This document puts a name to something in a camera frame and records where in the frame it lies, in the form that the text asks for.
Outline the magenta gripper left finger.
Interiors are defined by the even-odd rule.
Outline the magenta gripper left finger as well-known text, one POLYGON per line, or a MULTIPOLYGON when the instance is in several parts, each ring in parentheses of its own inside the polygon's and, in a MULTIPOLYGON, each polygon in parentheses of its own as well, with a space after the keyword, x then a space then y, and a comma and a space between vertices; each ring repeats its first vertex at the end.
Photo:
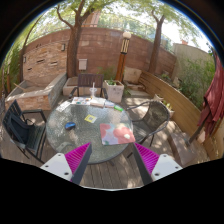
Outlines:
POLYGON ((86 143, 66 154, 55 154, 41 169, 79 185, 91 153, 92 144, 86 143))

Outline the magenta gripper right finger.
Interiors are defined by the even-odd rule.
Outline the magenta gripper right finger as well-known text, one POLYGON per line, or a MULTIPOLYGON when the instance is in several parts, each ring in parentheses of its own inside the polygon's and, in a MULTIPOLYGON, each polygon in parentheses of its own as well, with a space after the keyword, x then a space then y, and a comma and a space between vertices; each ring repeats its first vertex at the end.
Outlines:
POLYGON ((133 154, 144 185, 182 169, 171 156, 159 155, 138 143, 133 144, 133 154))

